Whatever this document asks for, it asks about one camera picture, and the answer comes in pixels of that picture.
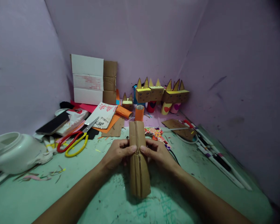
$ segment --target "heart sticker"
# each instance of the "heart sticker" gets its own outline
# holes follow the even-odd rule
[[[171,107],[164,107],[164,111],[167,113]]]
[[[156,102],[150,102],[149,105],[151,108],[154,108],[156,106]]]
[[[174,109],[175,109],[175,110],[178,110],[178,109],[180,108],[180,105],[181,105],[181,104],[179,104],[179,105],[178,105],[178,104],[174,104]]]

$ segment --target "red scissor handle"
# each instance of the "red scissor handle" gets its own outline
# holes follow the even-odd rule
[[[76,137],[72,140],[72,142],[71,142],[64,150],[61,150],[61,149],[60,149],[60,146],[62,145],[62,143],[63,143],[67,138],[69,138],[69,137],[71,137],[72,135],[75,135],[75,134],[76,134]],[[70,133],[70,134],[68,134],[67,136],[65,136],[65,137],[58,143],[57,152],[59,152],[59,153],[65,152],[65,151],[77,140],[77,138],[78,138],[81,134],[83,134],[82,131],[77,131],[77,132],[73,132],[73,133]]]

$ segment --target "smartphone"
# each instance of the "smartphone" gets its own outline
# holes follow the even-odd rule
[[[62,125],[69,121],[68,113],[66,111],[62,112],[51,121],[46,123],[41,128],[37,129],[35,132],[38,134],[52,135],[54,134]]]

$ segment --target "white cardboard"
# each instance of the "white cardboard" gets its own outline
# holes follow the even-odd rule
[[[72,72],[103,77],[104,59],[72,54]]]
[[[103,77],[73,74],[74,88],[90,89],[90,90],[104,90]]]
[[[112,120],[113,115],[115,114],[117,105],[110,105],[100,102],[92,114],[87,118],[85,124],[89,125],[97,117],[99,119],[93,125],[94,128],[106,129],[108,128],[110,121]]]
[[[103,91],[74,88],[76,103],[98,105],[103,101]]]

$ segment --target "chinese character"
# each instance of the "chinese character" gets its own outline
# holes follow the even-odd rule
[[[107,106],[107,111],[110,111],[113,107]]]
[[[106,105],[100,105],[100,110],[105,109]]]

